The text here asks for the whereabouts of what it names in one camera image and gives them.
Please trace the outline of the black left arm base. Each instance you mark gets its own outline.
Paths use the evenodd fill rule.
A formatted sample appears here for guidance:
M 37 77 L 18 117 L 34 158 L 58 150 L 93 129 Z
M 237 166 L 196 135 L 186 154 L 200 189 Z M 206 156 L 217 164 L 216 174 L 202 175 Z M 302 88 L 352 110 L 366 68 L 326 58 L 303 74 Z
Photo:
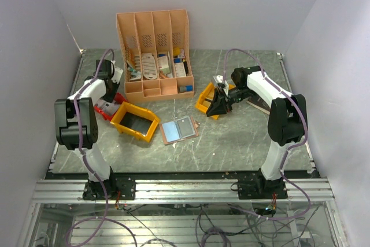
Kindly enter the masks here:
M 134 200 L 136 193 L 136 182 L 127 175 L 116 174 L 113 171 L 107 180 L 103 180 L 108 199 Z M 89 201 L 104 200 L 103 187 L 99 182 L 88 181 L 85 184 L 82 199 Z

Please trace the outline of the pink leather card holder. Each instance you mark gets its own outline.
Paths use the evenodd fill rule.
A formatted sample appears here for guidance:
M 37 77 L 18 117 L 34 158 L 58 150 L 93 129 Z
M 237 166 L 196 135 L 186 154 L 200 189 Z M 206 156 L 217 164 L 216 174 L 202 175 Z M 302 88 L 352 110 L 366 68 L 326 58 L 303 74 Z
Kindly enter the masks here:
M 197 123 L 190 116 L 162 123 L 160 124 L 160 131 L 164 145 L 193 139 L 199 135 Z

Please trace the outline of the cards in red bin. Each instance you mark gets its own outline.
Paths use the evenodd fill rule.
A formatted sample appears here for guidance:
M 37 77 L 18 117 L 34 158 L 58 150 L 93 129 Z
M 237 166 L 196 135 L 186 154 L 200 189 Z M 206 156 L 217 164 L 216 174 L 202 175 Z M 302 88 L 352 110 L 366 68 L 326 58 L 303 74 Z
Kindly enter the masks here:
M 102 99 L 99 99 L 98 102 L 96 103 L 96 106 L 99 110 L 106 113 L 108 116 L 113 116 L 119 109 L 120 104 L 110 103 Z

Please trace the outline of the black book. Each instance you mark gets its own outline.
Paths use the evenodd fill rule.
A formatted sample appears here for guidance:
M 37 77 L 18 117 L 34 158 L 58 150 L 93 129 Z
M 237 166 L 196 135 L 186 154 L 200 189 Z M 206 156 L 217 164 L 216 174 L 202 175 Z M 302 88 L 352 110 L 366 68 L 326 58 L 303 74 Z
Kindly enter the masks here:
M 270 112 L 270 107 L 268 106 L 268 104 L 258 95 L 249 97 L 246 102 L 254 108 L 257 108 L 258 110 L 264 112 L 265 114 L 269 114 Z

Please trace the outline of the white oval perforated board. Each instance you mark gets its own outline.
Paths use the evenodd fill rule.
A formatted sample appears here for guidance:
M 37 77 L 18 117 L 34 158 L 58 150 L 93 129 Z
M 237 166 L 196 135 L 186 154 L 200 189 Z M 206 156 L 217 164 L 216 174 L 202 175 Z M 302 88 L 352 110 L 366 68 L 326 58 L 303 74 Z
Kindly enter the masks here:
M 142 70 L 145 79 L 156 80 L 158 78 L 156 61 L 151 53 L 142 54 Z

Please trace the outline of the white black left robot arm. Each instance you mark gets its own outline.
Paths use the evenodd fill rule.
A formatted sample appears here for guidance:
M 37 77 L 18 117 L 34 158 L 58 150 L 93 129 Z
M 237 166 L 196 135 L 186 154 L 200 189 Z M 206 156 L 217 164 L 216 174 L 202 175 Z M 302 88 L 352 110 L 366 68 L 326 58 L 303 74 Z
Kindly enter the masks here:
M 94 74 L 76 93 L 55 101 L 55 133 L 59 145 L 73 151 L 83 163 L 88 180 L 101 180 L 97 192 L 111 199 L 117 194 L 118 185 L 109 179 L 111 168 L 97 145 L 99 130 L 94 106 L 99 100 L 113 102 L 123 70 L 115 60 L 97 60 L 96 66 Z

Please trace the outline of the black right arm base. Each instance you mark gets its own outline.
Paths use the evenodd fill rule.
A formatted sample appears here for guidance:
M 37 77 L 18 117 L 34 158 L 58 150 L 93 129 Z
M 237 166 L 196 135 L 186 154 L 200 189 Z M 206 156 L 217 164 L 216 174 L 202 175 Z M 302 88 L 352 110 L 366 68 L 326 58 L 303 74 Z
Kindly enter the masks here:
M 278 180 L 238 180 L 230 187 L 233 192 L 238 194 L 240 200 L 262 200 L 286 199 L 288 197 L 285 183 L 282 179 Z

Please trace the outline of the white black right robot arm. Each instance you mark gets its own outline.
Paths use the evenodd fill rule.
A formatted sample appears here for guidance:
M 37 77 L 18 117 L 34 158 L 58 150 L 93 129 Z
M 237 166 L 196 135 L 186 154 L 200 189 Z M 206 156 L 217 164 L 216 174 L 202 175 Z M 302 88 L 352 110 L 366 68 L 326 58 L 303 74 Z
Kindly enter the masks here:
M 234 88 L 230 88 L 221 75 L 213 77 L 214 94 L 206 115 L 211 117 L 230 113 L 233 104 L 254 95 L 268 105 L 267 128 L 271 144 L 261 166 L 264 179 L 254 185 L 259 197 L 268 198 L 275 192 L 272 180 L 282 177 L 289 151 L 299 146 L 308 132 L 306 99 L 301 94 L 294 95 L 280 87 L 259 66 L 236 68 L 231 79 Z

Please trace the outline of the blue grey cylinder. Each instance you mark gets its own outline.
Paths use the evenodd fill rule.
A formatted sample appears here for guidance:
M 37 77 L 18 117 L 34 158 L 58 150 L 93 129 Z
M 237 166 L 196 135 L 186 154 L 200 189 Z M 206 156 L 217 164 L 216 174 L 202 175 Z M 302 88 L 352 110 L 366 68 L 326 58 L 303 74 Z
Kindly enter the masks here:
M 188 91 L 193 91 L 193 86 L 179 86 L 180 93 L 185 93 Z

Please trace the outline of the peach plastic desk organizer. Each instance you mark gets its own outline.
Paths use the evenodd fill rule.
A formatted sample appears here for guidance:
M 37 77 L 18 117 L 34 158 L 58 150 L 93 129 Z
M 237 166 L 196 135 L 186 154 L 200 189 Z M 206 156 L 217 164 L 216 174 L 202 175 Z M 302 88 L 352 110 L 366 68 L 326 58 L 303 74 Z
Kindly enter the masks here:
M 190 27 L 185 9 L 118 13 L 116 28 L 124 59 L 124 94 L 131 103 L 191 98 L 195 94 L 190 63 Z M 151 53 L 158 78 L 147 80 L 142 73 L 142 54 Z M 158 70 L 157 58 L 167 55 L 171 72 Z M 193 91 L 179 92 L 179 86 Z

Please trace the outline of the red plastic bin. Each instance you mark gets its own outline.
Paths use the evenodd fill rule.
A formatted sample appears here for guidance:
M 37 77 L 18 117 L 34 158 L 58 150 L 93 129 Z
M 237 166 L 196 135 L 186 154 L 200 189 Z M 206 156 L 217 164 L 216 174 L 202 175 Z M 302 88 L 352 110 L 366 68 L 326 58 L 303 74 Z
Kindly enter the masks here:
M 116 93 L 112 102 L 107 102 L 105 100 L 99 99 L 98 102 L 94 105 L 94 110 L 98 112 L 104 120 L 111 121 L 123 102 L 128 101 L 123 95 L 121 95 L 120 93 Z

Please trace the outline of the yellow bin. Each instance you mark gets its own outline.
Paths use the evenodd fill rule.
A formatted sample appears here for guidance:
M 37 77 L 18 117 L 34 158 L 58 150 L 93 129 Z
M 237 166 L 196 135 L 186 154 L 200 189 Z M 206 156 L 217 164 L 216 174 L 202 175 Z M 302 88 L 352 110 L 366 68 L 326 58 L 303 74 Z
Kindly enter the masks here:
M 137 140 L 150 142 L 160 123 L 160 119 L 148 109 L 123 102 L 110 123 L 121 134 L 125 133 Z
M 206 88 L 203 90 L 203 92 L 200 93 L 200 95 L 198 97 L 198 101 L 195 104 L 195 107 L 199 111 L 201 111 L 202 113 L 206 113 L 206 111 L 210 107 L 211 101 L 212 101 L 213 96 L 214 96 L 214 90 L 215 90 L 215 86 L 213 85 L 212 82 L 210 82 L 206 86 Z

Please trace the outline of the white box in organizer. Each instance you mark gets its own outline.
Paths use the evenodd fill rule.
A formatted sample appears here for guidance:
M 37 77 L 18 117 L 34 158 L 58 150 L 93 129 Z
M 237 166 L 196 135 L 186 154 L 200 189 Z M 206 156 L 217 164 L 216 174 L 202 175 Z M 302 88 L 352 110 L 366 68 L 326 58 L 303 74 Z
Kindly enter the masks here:
M 157 58 L 157 62 L 158 62 L 158 70 L 160 73 L 167 75 L 171 72 L 170 66 L 169 66 L 169 58 L 167 55 L 160 54 Z

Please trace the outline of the black card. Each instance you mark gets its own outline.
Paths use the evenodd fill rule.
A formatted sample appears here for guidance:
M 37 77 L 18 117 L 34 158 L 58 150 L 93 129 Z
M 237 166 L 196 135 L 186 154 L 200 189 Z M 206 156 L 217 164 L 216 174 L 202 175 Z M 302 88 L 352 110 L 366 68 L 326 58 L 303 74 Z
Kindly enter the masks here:
M 176 121 L 177 129 L 181 138 L 191 137 L 195 134 L 194 126 L 190 117 L 184 117 Z

